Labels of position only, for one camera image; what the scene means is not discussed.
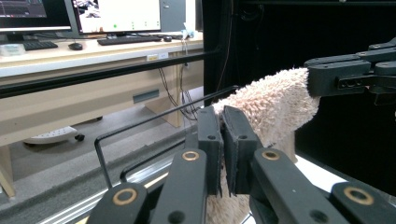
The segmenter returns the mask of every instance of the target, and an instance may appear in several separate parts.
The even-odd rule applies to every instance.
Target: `gray carpet floor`
[[[201,96],[202,88],[191,93],[192,99]],[[102,120],[73,126],[85,135],[82,142],[72,138],[34,147],[23,142],[11,144],[16,196],[10,199],[5,193],[0,194],[0,223],[37,223],[105,189],[94,140],[101,134],[153,116],[143,105],[137,105],[105,115]],[[194,122],[186,119],[179,128],[155,119],[102,141],[112,182],[119,181],[120,171],[126,165],[148,152],[172,145],[193,132],[193,128]]]

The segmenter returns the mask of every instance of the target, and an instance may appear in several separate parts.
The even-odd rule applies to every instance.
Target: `desk leg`
[[[8,197],[15,196],[12,179],[11,154],[8,146],[0,147],[0,185]]]
[[[145,103],[145,106],[156,114],[160,114],[165,110],[173,108],[168,97],[147,102]],[[175,127],[180,127],[181,125],[181,115],[179,111],[165,115],[163,116],[163,119]]]

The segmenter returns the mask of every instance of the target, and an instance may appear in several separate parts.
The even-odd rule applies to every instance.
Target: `towel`
[[[311,120],[318,111],[319,98],[307,90],[308,70],[283,70],[266,76],[213,104],[221,114],[225,105],[241,109],[264,147],[285,152],[296,162],[294,131]],[[229,197],[225,169],[221,171],[223,197],[209,196],[206,223],[239,224],[249,212],[248,196]]]

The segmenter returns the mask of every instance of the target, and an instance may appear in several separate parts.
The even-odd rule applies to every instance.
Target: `image on monitor screen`
[[[0,35],[7,35],[8,40],[71,29],[64,0],[0,1]]]
[[[82,35],[161,31],[159,0],[71,1]]]

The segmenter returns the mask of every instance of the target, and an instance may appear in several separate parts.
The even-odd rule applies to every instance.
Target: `fuzzy cloth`
[[[319,98],[309,95],[307,80],[306,68],[283,70],[252,82],[213,106],[217,114],[221,114],[225,105],[241,109],[265,147],[274,146],[296,161],[294,131],[318,111]],[[225,176],[222,169],[223,198],[209,196],[207,199],[206,223],[239,224],[248,214],[248,196],[230,198]]]

